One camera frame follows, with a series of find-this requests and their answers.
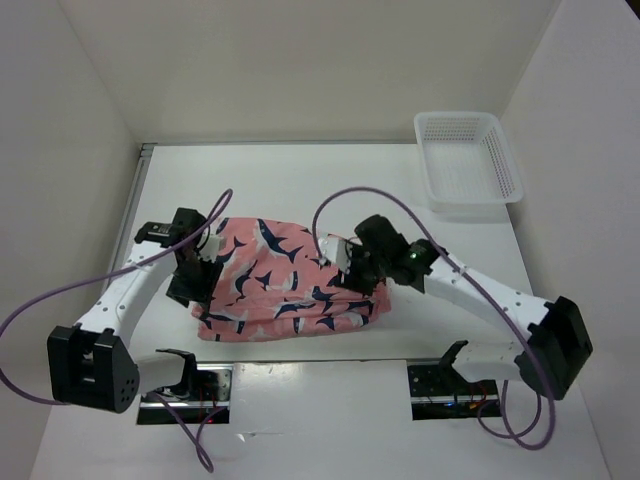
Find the pink shark print shorts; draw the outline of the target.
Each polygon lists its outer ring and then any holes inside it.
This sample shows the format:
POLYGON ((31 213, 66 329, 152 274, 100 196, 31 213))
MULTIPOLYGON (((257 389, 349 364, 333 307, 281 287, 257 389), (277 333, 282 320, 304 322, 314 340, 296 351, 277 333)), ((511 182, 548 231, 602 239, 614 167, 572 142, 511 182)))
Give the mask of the pink shark print shorts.
POLYGON ((321 264, 311 231, 250 217, 215 222, 225 241, 221 276, 207 306, 195 305, 198 336, 213 342, 266 342, 350 333, 389 312, 385 283, 361 294, 339 287, 340 272, 321 264))

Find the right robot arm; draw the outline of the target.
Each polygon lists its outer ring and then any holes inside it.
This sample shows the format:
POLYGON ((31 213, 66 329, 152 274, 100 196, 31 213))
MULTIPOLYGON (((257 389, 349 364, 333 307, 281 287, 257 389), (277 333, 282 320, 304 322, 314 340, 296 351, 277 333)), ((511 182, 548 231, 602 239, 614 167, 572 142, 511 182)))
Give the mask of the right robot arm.
POLYGON ((454 343, 438 370, 440 385, 460 393, 481 380, 521 381, 559 401, 593 352, 577 304, 546 300, 467 267, 422 238, 408 242, 380 215, 361 222, 355 241, 325 237, 324 259, 339 269, 339 286, 364 295, 386 280, 446 300, 509 336, 503 344, 454 343))

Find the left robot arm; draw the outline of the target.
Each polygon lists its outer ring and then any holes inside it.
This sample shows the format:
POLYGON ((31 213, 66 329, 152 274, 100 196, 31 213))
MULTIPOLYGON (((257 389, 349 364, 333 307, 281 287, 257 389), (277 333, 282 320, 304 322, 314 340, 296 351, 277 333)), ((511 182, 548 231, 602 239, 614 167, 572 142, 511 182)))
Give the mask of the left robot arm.
POLYGON ((180 208, 169 223, 147 222, 134 238, 125 274, 71 327, 57 326, 47 339, 53 398, 65 404, 122 413, 137 395, 166 389, 185 400, 200 385, 196 357, 159 349, 134 359, 133 333, 161 285, 187 307, 210 305, 223 265, 223 239, 209 233, 204 216, 180 208))

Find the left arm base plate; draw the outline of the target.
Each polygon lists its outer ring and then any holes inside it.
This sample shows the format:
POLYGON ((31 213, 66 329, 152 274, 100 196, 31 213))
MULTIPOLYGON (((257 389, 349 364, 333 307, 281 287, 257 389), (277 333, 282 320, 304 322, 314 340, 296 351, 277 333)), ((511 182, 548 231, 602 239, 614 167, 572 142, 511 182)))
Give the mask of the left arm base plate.
POLYGON ((141 397, 136 424, 175 425, 176 418, 160 401, 162 398, 186 425, 228 424, 234 366, 199 363, 189 388, 162 387, 141 397))

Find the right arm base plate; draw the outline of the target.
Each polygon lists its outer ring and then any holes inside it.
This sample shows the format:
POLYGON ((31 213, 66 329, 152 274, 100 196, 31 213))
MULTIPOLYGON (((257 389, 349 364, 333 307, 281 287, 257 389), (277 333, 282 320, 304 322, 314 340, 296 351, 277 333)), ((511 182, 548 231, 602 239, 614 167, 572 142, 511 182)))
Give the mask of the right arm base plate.
POLYGON ((469 383, 435 360, 409 362, 407 377, 414 421, 501 416, 495 381, 469 383))

